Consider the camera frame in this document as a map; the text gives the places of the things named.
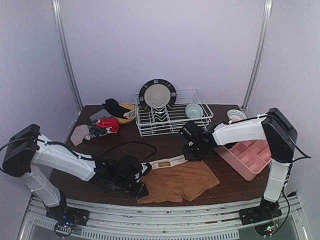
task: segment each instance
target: white wall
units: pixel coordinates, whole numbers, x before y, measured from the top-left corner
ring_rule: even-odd
[[[265,1],[61,0],[84,105],[133,93],[162,78],[196,88],[213,104],[241,104]]]
[[[320,1],[273,1],[268,39],[250,115],[278,107],[298,130],[312,160],[294,164],[297,190],[312,239],[320,239]]]
[[[61,141],[78,111],[51,1],[0,0],[0,6],[0,146],[31,123]],[[15,240],[30,192],[3,173],[0,183],[0,238]]]

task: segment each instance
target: black rimmed plate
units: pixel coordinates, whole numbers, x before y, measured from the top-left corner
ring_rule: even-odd
[[[164,102],[166,108],[171,109],[177,99],[175,87],[164,79],[153,79],[148,81],[139,92],[141,107],[150,112],[152,103],[160,105]]]

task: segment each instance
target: white wire dish rack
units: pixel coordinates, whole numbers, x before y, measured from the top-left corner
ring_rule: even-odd
[[[134,94],[134,102],[135,121],[142,137],[178,133],[188,121],[194,121],[198,126],[207,129],[211,118],[214,116],[208,104],[196,89],[177,90],[176,101],[171,109],[167,109],[163,101],[159,104],[151,103],[151,111],[146,111],[139,104],[138,93]],[[191,103],[202,107],[202,117],[188,118],[186,116],[186,106]]]

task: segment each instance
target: red cloth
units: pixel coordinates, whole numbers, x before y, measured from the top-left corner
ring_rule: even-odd
[[[116,118],[101,118],[96,124],[99,128],[110,128],[110,132],[117,133],[119,131],[119,121]]]

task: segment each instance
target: robotic arm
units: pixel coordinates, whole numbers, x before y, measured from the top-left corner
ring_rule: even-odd
[[[202,160],[212,154],[213,148],[230,143],[267,140],[271,151],[271,170],[260,206],[242,209],[240,219],[243,225],[270,219],[272,214],[280,216],[278,200],[290,175],[298,137],[297,130],[277,109],[268,113],[229,124],[213,126],[204,131],[194,122],[188,122],[180,134],[189,141],[183,147],[187,160]]]
[[[50,183],[38,165],[58,169],[102,189],[113,186],[136,199],[149,193],[140,182],[141,176],[151,170],[149,163],[140,163],[133,156],[117,161],[93,159],[90,155],[72,151],[61,142],[50,141],[40,134],[38,125],[31,124],[11,137],[2,164],[3,171],[24,181],[42,200],[47,217],[57,220],[60,227],[71,230],[77,225],[85,226],[89,212],[68,207],[63,191]]]

